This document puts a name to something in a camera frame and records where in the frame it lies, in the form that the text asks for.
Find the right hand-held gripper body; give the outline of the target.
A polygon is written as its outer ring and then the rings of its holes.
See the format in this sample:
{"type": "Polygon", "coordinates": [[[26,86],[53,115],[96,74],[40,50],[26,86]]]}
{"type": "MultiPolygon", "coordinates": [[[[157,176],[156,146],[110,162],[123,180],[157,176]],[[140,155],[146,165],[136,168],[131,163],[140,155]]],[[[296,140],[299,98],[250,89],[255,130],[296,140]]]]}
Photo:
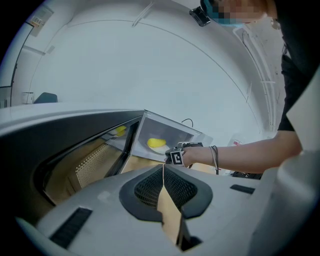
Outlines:
{"type": "Polygon", "coordinates": [[[165,152],[166,164],[184,166],[183,154],[185,148],[203,147],[202,142],[179,142],[177,146],[168,149],[165,152]]]}

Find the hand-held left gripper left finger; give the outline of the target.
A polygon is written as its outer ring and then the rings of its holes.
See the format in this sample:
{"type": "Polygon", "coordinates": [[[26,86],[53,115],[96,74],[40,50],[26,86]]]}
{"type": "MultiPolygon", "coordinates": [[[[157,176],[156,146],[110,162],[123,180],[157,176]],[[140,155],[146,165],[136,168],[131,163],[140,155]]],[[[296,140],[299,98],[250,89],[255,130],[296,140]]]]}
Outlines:
{"type": "Polygon", "coordinates": [[[79,256],[175,256],[158,211],[163,166],[96,181],[48,212],[37,230],[79,256]]]}

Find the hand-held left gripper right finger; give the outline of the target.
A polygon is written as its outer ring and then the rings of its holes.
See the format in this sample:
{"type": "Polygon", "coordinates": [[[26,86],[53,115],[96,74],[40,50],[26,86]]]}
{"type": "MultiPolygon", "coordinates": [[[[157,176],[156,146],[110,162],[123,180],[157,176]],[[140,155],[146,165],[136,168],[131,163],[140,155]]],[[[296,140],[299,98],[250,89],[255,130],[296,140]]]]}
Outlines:
{"type": "Polygon", "coordinates": [[[258,180],[164,165],[164,187],[180,212],[184,256],[247,256],[255,226],[246,213],[258,180]]]}

